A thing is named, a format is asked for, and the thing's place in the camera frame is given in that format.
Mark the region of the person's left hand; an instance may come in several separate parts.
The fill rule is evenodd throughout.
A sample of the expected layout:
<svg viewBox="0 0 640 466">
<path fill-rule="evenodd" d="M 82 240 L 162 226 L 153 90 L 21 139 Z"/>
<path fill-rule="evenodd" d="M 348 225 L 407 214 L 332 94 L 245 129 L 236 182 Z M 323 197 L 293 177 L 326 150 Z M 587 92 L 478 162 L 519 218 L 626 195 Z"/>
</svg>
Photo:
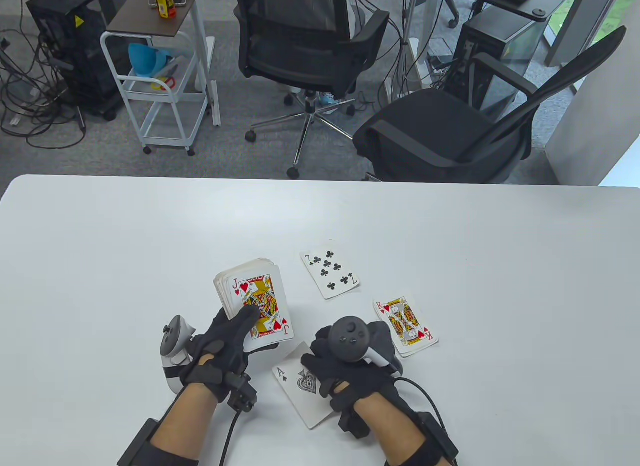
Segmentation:
<svg viewBox="0 0 640 466">
<path fill-rule="evenodd" d="M 218 403 L 224 402 L 232 390 L 227 376 L 240 376 L 247 368 L 249 354 L 243 344 L 260 317 L 261 311 L 254 305 L 242 307 L 231 319 L 220 310 L 208 331 L 191 341 L 188 351 L 192 363 L 179 374 L 182 384 L 203 384 Z"/>
</svg>

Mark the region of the person's right hand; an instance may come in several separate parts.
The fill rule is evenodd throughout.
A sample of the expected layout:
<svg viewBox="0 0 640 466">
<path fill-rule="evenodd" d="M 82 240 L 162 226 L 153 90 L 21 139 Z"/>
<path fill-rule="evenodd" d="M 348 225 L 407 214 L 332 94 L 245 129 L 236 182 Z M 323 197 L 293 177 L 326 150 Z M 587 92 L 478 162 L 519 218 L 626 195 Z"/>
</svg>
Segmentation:
<svg viewBox="0 0 640 466">
<path fill-rule="evenodd" d="M 363 412 L 357 412 L 356 406 L 379 393 L 387 402 L 406 416 L 414 424 L 418 423 L 418 414 L 402 399 L 395 386 L 395 377 L 387 371 L 364 360 L 346 362 L 336 356 L 329 346 L 330 326 L 320 329 L 311 343 L 311 353 L 303 354 L 302 365 L 320 382 L 320 394 L 330 396 L 331 407 L 336 412 L 347 413 L 351 421 L 366 424 Z"/>
</svg>

